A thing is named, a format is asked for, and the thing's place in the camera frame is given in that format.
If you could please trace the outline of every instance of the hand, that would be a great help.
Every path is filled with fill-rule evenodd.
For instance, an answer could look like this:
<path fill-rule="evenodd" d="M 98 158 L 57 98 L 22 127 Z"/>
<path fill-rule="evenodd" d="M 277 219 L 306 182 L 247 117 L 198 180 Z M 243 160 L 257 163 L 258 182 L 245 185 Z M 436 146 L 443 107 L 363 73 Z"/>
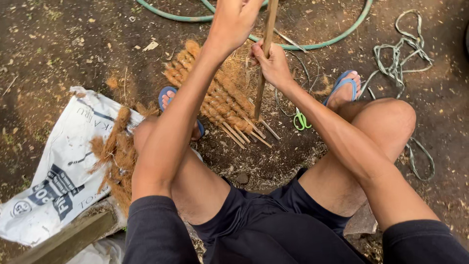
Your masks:
<path fill-rule="evenodd" d="M 265 79 L 275 88 L 284 92 L 284 89 L 296 84 L 288 68 L 287 57 L 282 47 L 272 43 L 269 50 L 269 59 L 264 56 L 262 45 L 264 40 L 260 40 L 251 46 L 251 56 L 254 59 L 252 65 L 260 64 Z"/>
<path fill-rule="evenodd" d="M 262 0 L 218 0 L 205 45 L 226 59 L 248 39 L 261 5 Z"/>

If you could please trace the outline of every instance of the foot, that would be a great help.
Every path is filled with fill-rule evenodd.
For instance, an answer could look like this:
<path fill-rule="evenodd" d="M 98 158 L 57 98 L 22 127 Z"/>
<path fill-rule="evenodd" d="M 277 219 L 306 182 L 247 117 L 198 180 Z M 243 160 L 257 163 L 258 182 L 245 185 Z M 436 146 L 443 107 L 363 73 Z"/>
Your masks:
<path fill-rule="evenodd" d="M 356 83 L 356 97 L 357 99 L 362 91 L 360 91 L 360 75 L 356 71 L 351 71 L 344 79 L 352 79 Z M 344 85 L 337 88 L 337 90 L 329 97 L 329 101 L 327 101 L 326 106 L 334 111 L 337 112 L 339 108 L 344 104 L 348 103 L 352 99 L 352 90 L 353 86 L 351 83 L 345 83 Z"/>
<path fill-rule="evenodd" d="M 172 91 L 168 91 L 165 95 L 163 95 L 163 109 L 166 109 L 168 106 L 168 101 L 169 98 L 174 97 L 176 94 L 173 93 Z M 198 140 L 202 137 L 200 134 L 199 126 L 197 125 L 197 122 L 194 124 L 194 127 L 192 128 L 192 134 L 191 134 L 191 140 Z"/>

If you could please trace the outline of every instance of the blue flip-flop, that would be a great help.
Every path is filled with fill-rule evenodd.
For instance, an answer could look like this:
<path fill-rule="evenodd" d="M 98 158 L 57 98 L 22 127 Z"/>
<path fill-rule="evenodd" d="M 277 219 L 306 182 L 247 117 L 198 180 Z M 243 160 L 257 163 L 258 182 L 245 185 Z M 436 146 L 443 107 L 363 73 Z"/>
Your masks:
<path fill-rule="evenodd" d="M 161 91 L 159 92 L 159 95 L 158 95 L 158 104 L 159 104 L 159 108 L 161 109 L 161 111 L 165 111 L 165 109 L 163 108 L 163 95 L 167 94 L 169 91 L 173 92 L 173 93 L 176 93 L 177 90 L 174 88 L 174 87 L 171 87 L 171 86 L 166 86 L 165 88 L 161 89 Z M 173 100 L 173 98 L 169 98 L 168 100 L 168 104 Z M 202 138 L 204 135 L 205 135 L 205 128 L 204 128 L 204 125 L 202 125 L 202 123 L 197 119 L 197 126 L 199 127 L 199 131 L 200 131 L 200 138 Z"/>
<path fill-rule="evenodd" d="M 337 80 L 335 81 L 334 83 L 334 87 L 332 88 L 332 91 L 331 93 L 329 94 L 329 96 L 324 100 L 323 102 L 323 105 L 326 105 L 327 102 L 329 101 L 329 98 L 331 97 L 331 95 L 337 91 L 339 89 L 339 87 L 341 87 L 342 85 L 346 84 L 346 83 L 351 83 L 352 84 L 352 101 L 355 101 L 355 97 L 356 97 L 356 83 L 353 79 L 350 79 L 350 78 L 347 78 L 347 79 L 344 79 L 345 76 L 347 76 L 347 74 L 353 72 L 353 70 L 347 70 L 345 72 L 343 72 L 339 78 L 337 78 Z"/>

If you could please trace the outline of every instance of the green garden hose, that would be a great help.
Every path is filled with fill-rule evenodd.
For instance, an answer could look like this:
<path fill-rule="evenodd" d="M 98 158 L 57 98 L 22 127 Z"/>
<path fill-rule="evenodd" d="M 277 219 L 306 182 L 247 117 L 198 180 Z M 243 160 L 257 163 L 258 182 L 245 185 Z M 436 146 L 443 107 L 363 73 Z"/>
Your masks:
<path fill-rule="evenodd" d="M 208 0 L 201 0 L 201 1 L 210 11 L 215 13 L 215 7 L 211 3 L 209 3 Z M 176 15 L 172 15 L 172 14 L 169 14 L 169 13 L 166 13 L 166 12 L 163 12 L 159 9 L 154 8 L 153 6 L 151 6 L 147 2 L 145 2 L 145 0 L 137 0 L 137 2 L 139 4 L 141 4 L 142 6 L 144 6 L 146 9 L 150 10 L 151 12 L 153 12 L 153 13 L 159 15 L 159 16 L 162 16 L 164 18 L 171 19 L 171 20 L 182 21 L 182 22 L 209 22 L 209 21 L 212 21 L 212 19 L 213 19 L 213 16 L 176 16 Z M 262 6 L 267 5 L 267 3 L 268 3 L 268 0 L 265 0 L 262 3 Z M 363 20 L 365 20 L 365 17 L 368 15 L 368 12 L 370 11 L 372 3 L 373 3 L 373 0 L 366 0 L 365 7 L 363 8 L 363 11 L 360 14 L 360 16 L 358 17 L 358 19 L 355 21 L 355 23 L 349 29 L 344 31 L 339 36 L 337 36 L 337 37 L 335 37 L 331 40 L 322 42 L 322 43 L 302 45 L 301 47 L 304 48 L 305 50 L 312 50 L 312 49 L 322 48 L 322 47 L 325 47 L 325 46 L 328 46 L 328 45 L 332 45 L 332 44 L 340 41 L 341 39 L 345 38 L 350 33 L 352 33 L 363 22 Z M 251 34 L 251 35 L 249 35 L 249 39 L 251 39 L 252 41 L 257 42 L 257 41 L 259 41 L 260 38 L 258 38 L 258 37 Z M 279 45 L 285 50 L 300 50 L 299 48 L 297 48 L 293 45 L 284 45 L 284 44 L 279 44 Z"/>

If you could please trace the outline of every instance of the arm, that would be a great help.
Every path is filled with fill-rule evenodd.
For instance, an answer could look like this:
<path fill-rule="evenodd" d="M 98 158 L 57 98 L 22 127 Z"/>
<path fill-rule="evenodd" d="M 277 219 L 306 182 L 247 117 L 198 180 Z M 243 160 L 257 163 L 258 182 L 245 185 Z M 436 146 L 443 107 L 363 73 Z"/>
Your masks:
<path fill-rule="evenodd" d="M 300 109 L 329 150 L 353 173 L 383 230 L 409 220 L 439 220 L 370 138 L 292 79 L 281 47 L 272 46 L 270 59 L 266 59 L 260 44 L 254 44 L 252 52 L 265 78 Z"/>
<path fill-rule="evenodd" d="M 202 100 L 223 61 L 248 38 L 261 0 L 219 0 L 209 36 L 187 80 L 158 120 L 137 159 L 132 201 L 149 195 L 171 198 Z"/>

